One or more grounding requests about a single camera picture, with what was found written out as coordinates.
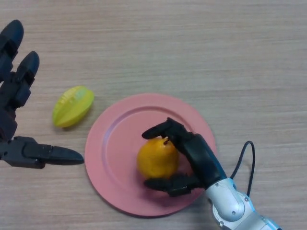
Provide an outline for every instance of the table surface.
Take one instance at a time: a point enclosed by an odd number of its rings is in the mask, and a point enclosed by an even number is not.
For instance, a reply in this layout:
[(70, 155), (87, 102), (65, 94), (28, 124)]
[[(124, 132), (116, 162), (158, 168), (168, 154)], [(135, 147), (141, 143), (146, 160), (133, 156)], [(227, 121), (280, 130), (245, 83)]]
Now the table surface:
[[(0, 28), (19, 19), (40, 69), (16, 135), (84, 154), (93, 122), (118, 100), (167, 93), (195, 107), (212, 128), (228, 175), (247, 140), (256, 146), (252, 200), (283, 229), (307, 219), (307, 2), (303, 0), (10, 0)], [(53, 127), (68, 88), (95, 93), (77, 126)], [(245, 191), (251, 154), (236, 177)], [(0, 164), (0, 229), (217, 230), (204, 197), (166, 218), (138, 219), (105, 204), (84, 165), (43, 170)]]

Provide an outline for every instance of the wire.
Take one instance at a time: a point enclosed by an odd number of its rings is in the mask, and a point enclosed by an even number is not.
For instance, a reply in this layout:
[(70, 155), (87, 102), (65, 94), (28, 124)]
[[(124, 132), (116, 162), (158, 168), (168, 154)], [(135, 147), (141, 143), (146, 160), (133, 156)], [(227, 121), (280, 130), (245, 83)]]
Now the wire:
[(250, 172), (250, 177), (249, 177), (249, 182), (248, 182), (248, 192), (247, 192), (247, 196), (249, 197), (250, 195), (250, 191), (251, 191), (251, 186), (253, 183), (253, 177), (254, 177), (254, 171), (255, 171), (255, 161), (256, 161), (256, 154), (255, 154), (255, 146), (254, 143), (252, 141), (247, 141), (244, 146), (243, 149), (241, 151), (238, 163), (236, 164), (236, 168), (234, 170), (234, 172), (232, 173), (232, 175), (230, 176), (231, 179), (234, 179), (234, 177), (236, 176), (236, 173), (238, 172), (241, 163), (242, 163), (242, 159), (246, 150), (246, 147), (248, 146), (248, 144), (251, 145), (251, 149), (252, 149), (252, 154), (253, 154), (253, 163), (252, 163), (252, 167), (251, 167), (251, 172)]

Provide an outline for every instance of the pink plate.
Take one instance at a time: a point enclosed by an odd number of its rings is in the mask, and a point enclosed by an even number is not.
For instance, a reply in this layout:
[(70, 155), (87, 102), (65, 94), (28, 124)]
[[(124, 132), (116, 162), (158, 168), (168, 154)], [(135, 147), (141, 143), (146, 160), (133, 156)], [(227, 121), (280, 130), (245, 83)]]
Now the pink plate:
[[(94, 188), (114, 208), (136, 216), (159, 217), (180, 211), (193, 203), (203, 190), (170, 198), (147, 189), (139, 175), (136, 158), (146, 142), (141, 137), (148, 128), (168, 117), (199, 133), (216, 153), (213, 134), (202, 116), (182, 100), (155, 93), (125, 98), (106, 109), (91, 128), (85, 147), (85, 166)], [(190, 173), (181, 156), (180, 171)]]

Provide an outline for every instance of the wood grain surface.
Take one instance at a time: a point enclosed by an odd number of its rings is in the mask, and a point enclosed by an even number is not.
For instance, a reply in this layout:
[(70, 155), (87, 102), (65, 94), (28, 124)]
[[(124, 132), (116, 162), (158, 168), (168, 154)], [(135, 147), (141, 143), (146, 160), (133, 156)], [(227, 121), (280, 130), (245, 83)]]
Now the wood grain surface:
[[(284, 230), (307, 225), (307, 1), (2, 0), (0, 28), (19, 19), (40, 68), (16, 135), (84, 154), (93, 122), (118, 100), (168, 93), (212, 128), (228, 175), (256, 146), (252, 200)], [(90, 114), (57, 130), (51, 113), (68, 88), (95, 92)], [(245, 191), (250, 149), (236, 177)], [(84, 165), (43, 170), (0, 163), (0, 229), (217, 230), (204, 197), (166, 218), (125, 216), (91, 187)]]

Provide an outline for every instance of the silver robotic arm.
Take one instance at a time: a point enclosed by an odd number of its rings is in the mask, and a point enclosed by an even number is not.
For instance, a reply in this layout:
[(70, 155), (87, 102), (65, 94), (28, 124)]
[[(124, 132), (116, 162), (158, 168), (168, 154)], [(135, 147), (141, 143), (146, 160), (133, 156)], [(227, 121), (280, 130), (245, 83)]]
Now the silver robotic arm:
[[(194, 174), (174, 175), (169, 180), (148, 179), (144, 182), (147, 187), (167, 192), (172, 197), (189, 194), (194, 188), (203, 188), (212, 205), (213, 217), (223, 230), (282, 230), (271, 219), (260, 215), (250, 199), (255, 168), (255, 148), (251, 141), (245, 143), (235, 171), (228, 178), (201, 135), (188, 132), (182, 124), (168, 118), (142, 134), (145, 139), (157, 136), (167, 137), (174, 144), (188, 159)], [(237, 190), (233, 178), (248, 144), (253, 150), (253, 165), (248, 192), (244, 194)]]
[(282, 230), (255, 210), (251, 199), (236, 190), (231, 178), (211, 185), (206, 195), (212, 205), (213, 217), (223, 230)]

